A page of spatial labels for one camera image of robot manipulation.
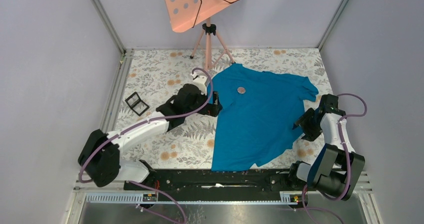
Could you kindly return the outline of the blue t-shirt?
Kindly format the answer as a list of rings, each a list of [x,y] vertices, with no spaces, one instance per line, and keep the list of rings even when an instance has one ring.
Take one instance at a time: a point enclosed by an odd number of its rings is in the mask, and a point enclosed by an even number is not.
[[[304,114],[304,102],[314,102],[319,93],[308,77],[259,72],[242,64],[232,64],[212,81],[223,107],[212,171],[245,171],[282,155],[302,135],[293,124]]]

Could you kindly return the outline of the round white pin badge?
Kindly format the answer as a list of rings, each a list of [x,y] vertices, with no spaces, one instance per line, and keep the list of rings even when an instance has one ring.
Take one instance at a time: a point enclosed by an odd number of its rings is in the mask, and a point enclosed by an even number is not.
[[[238,88],[237,88],[237,92],[238,92],[239,94],[245,94],[245,93],[246,93],[246,89],[245,89],[244,87],[238,87]]]

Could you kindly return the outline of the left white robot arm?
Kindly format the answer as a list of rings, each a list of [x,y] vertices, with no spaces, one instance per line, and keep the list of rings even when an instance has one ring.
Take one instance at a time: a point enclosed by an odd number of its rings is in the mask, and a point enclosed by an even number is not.
[[[194,84],[185,84],[136,124],[107,133],[93,131],[77,160],[81,166],[79,182],[104,187],[115,180],[136,181],[142,189],[150,189],[155,183],[153,169],[143,160],[125,160],[124,154],[143,141],[182,125],[192,114],[216,117],[221,109],[217,91],[209,89],[204,93]]]

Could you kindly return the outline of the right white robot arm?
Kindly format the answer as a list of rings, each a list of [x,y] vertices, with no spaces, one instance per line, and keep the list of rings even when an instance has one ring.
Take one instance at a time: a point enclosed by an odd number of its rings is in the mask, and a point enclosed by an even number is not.
[[[324,136],[324,146],[313,164],[296,161],[290,166],[287,184],[299,190],[304,185],[330,200],[348,200],[365,166],[349,141],[346,122],[349,114],[339,108],[339,96],[322,95],[316,109],[309,108],[293,124],[303,132],[302,139],[314,141]]]

